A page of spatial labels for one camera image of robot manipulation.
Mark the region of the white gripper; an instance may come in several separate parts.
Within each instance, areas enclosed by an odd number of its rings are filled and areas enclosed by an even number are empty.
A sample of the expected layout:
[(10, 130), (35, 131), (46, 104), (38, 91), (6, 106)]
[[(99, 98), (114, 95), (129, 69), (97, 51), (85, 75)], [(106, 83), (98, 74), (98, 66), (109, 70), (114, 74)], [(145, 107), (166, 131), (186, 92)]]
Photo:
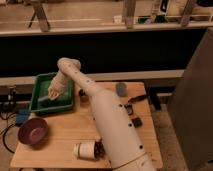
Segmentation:
[(67, 89), (69, 81), (70, 79), (65, 74), (58, 71), (48, 87), (48, 98), (57, 99)]

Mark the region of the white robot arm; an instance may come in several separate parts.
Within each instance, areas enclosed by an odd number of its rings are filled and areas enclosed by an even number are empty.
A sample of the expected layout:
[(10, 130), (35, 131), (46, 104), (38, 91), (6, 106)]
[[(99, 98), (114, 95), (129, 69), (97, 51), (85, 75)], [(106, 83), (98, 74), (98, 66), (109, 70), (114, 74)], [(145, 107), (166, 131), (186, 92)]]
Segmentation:
[(116, 93), (83, 74), (79, 60), (63, 57), (57, 66), (59, 71), (48, 88), (48, 97), (58, 98), (70, 79), (84, 90), (113, 171), (157, 171)]

